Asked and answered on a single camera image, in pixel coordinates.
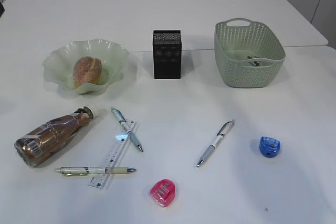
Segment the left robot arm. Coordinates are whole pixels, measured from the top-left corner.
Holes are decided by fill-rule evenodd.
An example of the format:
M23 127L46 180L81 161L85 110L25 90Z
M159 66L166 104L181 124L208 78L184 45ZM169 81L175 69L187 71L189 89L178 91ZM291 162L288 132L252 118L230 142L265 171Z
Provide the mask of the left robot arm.
M2 5L2 3L0 3L0 17L3 15L4 11L5 11L5 8Z

